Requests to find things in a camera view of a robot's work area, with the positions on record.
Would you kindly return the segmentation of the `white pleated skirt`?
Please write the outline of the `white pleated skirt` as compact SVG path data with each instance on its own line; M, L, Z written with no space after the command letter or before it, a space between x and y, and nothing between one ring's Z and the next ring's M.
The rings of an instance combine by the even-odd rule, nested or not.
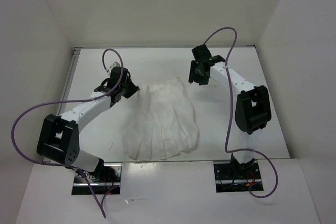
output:
M135 161L154 162L197 148L194 107L180 78L142 85L123 133L123 151Z

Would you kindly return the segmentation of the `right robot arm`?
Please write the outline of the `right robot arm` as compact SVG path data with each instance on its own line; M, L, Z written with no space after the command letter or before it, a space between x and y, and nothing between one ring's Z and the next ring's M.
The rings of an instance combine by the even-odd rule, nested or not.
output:
M229 93L229 122L224 151L231 155L230 172L235 178L248 173L254 162L256 141L271 120L268 89L252 84L224 62L191 61L188 81L207 85L213 78Z

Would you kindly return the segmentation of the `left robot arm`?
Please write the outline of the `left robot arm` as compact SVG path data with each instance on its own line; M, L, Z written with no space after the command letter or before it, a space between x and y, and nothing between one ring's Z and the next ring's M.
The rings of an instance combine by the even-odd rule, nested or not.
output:
M93 182L112 176L112 169L104 166L104 160L80 149L80 132L101 113L107 111L122 97L128 99L139 91L129 76L116 83L105 79L94 89L87 102L82 102L61 115L45 117L37 153L66 168L78 168L86 172Z

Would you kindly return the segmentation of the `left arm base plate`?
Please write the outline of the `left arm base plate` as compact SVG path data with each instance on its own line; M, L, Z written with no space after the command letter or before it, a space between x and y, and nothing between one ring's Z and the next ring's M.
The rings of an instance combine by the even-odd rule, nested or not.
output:
M105 163L104 165L107 173L99 178L94 177L88 172L84 172L87 180L89 181L93 191L97 195L119 195L122 164L121 163ZM91 195L89 186L87 185L84 177L78 172L75 173L72 185L72 195Z

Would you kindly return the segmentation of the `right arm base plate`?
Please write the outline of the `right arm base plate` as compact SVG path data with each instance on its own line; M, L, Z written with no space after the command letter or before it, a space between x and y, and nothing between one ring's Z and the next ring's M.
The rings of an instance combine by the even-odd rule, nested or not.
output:
M249 191L249 186L252 191L264 190L258 163L239 175L234 175L228 162L214 163L213 168L217 193Z

